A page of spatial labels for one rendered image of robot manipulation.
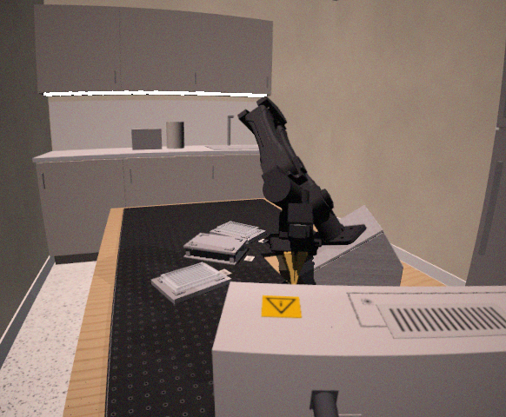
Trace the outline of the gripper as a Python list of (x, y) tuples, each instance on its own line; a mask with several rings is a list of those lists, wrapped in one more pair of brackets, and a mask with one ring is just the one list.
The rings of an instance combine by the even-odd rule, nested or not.
[[(283, 252), (283, 261), (290, 276), (290, 284), (297, 284), (307, 256), (316, 255), (318, 247), (322, 246), (322, 239), (270, 237), (270, 245), (271, 251)], [(296, 252), (295, 264), (294, 252)]]

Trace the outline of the light grey machine housing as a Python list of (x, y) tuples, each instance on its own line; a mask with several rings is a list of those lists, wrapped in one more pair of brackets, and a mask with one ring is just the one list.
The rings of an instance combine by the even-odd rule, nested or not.
[(216, 417), (506, 417), (506, 286), (231, 281)]

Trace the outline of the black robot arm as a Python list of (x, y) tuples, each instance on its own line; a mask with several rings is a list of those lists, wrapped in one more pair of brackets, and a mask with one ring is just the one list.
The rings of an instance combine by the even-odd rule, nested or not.
[(310, 178), (291, 147), (281, 110), (266, 95), (256, 103), (251, 112), (245, 109), (237, 116), (258, 144), (263, 195), (282, 209), (278, 237), (322, 239), (322, 245), (353, 243), (366, 230), (365, 224), (343, 226), (338, 221), (330, 194)]

